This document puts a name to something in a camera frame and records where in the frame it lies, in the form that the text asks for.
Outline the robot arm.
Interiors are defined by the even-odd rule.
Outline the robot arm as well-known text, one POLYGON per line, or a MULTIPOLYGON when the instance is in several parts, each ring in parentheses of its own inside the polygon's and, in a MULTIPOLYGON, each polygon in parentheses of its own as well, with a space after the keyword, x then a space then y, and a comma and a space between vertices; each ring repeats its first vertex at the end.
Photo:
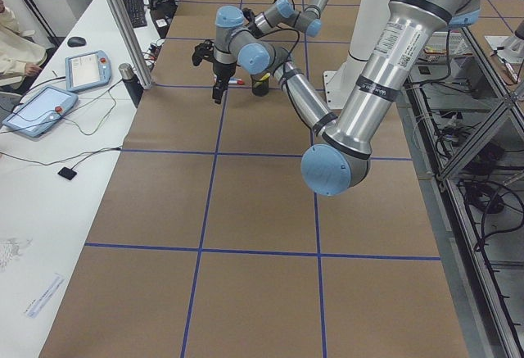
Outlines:
POLYGON ((289 0, 277 0, 252 21, 246 21, 237 7, 219 8, 211 60, 215 102, 221 101, 238 67, 255 81, 265 75, 278 81, 297 115, 319 137, 301 159, 303 179, 314 192, 334 196, 367 176, 373 135, 430 37, 474 23, 480 0, 389 0, 389 19, 358 77, 341 84, 345 102, 340 114, 319 97, 288 50, 264 41, 266 34, 284 25, 316 35, 328 1, 311 0, 297 11, 289 0))
POLYGON ((272 6, 259 14, 247 7, 242 14, 248 21, 248 29, 260 38, 279 27, 287 25, 308 37, 316 37, 322 28, 321 15, 329 0, 310 0, 301 11, 293 0, 275 0, 272 6))

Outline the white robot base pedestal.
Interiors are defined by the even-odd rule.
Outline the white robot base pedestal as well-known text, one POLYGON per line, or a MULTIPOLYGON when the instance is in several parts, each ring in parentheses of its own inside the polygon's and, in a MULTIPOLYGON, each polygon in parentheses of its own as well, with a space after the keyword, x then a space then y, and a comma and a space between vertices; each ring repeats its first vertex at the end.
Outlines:
POLYGON ((346 60, 337 70, 323 73, 327 104, 340 110, 390 18, 390 0, 361 0, 346 60))

